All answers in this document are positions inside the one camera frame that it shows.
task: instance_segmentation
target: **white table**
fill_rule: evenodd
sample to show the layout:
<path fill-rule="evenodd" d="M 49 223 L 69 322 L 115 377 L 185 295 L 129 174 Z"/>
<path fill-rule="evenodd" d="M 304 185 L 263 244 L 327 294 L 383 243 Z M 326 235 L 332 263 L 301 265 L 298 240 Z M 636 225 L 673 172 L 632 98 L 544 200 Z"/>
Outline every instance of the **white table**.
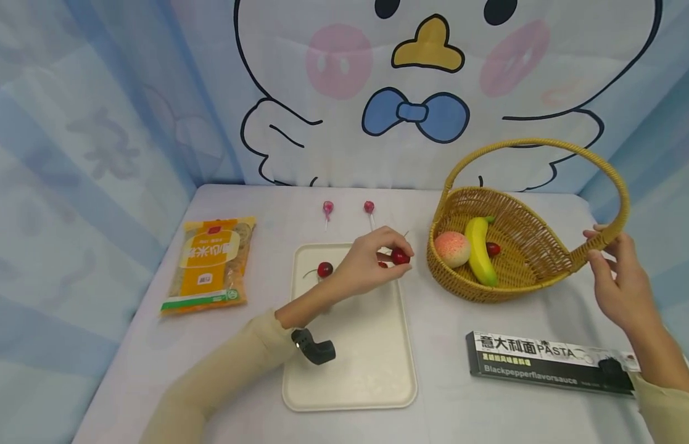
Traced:
<path fill-rule="evenodd" d="M 594 222 L 573 195 L 517 194 L 568 246 Z M 283 370 L 248 388 L 210 421 L 213 443 L 651 443 L 632 398 L 473 378 L 466 333 L 473 330 L 629 350 L 598 310 L 584 267 L 553 288 L 501 305 L 448 294 L 428 271 L 425 248 L 439 192 L 334 188 L 204 186 L 185 220 L 256 216 L 240 308 L 159 319 L 159 305 L 183 239 L 177 233 L 105 375 L 74 443 L 136 443 L 159 397 L 178 375 L 245 322 L 289 298 L 293 254 L 306 243 L 350 242 L 369 231 L 362 210 L 406 236 L 417 253 L 401 280 L 419 392 L 408 408 L 295 413 L 281 397 Z M 321 206 L 335 209 L 327 232 Z"/>

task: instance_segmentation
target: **yellow beak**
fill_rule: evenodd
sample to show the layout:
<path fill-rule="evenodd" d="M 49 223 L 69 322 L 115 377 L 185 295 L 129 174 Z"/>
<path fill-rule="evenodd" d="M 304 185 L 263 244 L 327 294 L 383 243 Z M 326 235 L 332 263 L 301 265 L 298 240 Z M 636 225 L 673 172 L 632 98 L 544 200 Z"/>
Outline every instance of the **yellow beak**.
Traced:
<path fill-rule="evenodd" d="M 402 41 L 396 46 L 391 65 L 395 68 L 419 66 L 457 73 L 465 64 L 465 55 L 457 47 L 448 45 L 449 37 L 447 20 L 443 15 L 434 14 L 418 25 L 413 40 Z"/>

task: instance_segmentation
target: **peach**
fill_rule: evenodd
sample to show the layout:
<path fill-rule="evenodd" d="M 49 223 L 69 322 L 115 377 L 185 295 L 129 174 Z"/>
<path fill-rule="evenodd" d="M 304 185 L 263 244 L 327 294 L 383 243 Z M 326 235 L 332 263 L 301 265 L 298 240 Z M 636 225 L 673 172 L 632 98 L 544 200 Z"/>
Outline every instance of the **peach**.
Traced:
<path fill-rule="evenodd" d="M 464 234 L 443 232 L 435 238 L 433 245 L 438 256 L 451 268 L 457 268 L 470 259 L 470 242 Z"/>

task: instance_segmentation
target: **basket handle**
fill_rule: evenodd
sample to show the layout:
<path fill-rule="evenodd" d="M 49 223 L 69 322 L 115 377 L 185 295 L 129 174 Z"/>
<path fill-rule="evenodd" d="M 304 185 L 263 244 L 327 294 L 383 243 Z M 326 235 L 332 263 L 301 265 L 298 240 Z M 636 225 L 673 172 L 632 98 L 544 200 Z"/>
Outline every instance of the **basket handle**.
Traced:
<path fill-rule="evenodd" d="M 448 178 L 445 180 L 445 186 L 443 188 L 443 193 L 440 197 L 440 202 L 438 202 L 438 207 L 435 211 L 434 221 L 438 221 L 442 215 L 443 208 L 445 206 L 445 201 L 448 198 L 448 193 L 453 187 L 453 182 L 458 177 L 458 174 L 467 165 L 470 165 L 475 159 L 482 157 L 485 154 L 491 153 L 492 151 L 509 148 L 511 146 L 521 146 L 521 145 L 546 145 L 546 146 L 556 146 L 556 148 L 565 149 L 571 151 L 574 154 L 578 154 L 583 158 L 587 159 L 592 164 L 596 165 L 606 176 L 609 176 L 611 182 L 614 183 L 616 189 L 618 190 L 621 207 L 618 211 L 616 218 L 607 225 L 606 228 L 602 229 L 601 232 L 591 239 L 587 239 L 586 242 L 581 244 L 578 248 L 574 249 L 570 253 L 570 259 L 572 261 L 572 273 L 579 270 L 579 268 L 586 265 L 586 253 L 590 249 L 603 249 L 608 244 L 610 244 L 618 235 L 623 231 L 625 226 L 625 221 L 628 220 L 628 215 L 630 214 L 630 196 L 628 194 L 628 189 L 625 187 L 623 179 L 619 176 L 616 170 L 611 167 L 611 165 L 603 160 L 601 156 L 592 153 L 591 151 L 582 148 L 581 146 L 570 144 L 568 142 L 555 140 L 555 139 L 512 139 L 506 141 L 500 141 L 496 144 L 491 144 L 484 146 L 478 150 L 473 151 L 468 154 L 465 158 L 460 160 L 455 168 L 448 174 Z"/>

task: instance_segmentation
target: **blue bow tie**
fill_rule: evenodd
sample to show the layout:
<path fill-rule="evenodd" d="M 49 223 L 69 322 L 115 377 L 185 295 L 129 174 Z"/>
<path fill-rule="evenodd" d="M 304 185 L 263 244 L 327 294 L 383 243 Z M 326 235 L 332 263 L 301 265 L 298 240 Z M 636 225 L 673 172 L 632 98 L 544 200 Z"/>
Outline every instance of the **blue bow tie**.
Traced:
<path fill-rule="evenodd" d="M 449 92 L 439 92 L 422 104 L 409 103 L 398 89 L 379 89 L 366 103 L 361 127 L 369 136 L 380 136 L 402 121 L 413 122 L 425 137 L 449 144 L 463 134 L 470 120 L 468 106 Z"/>

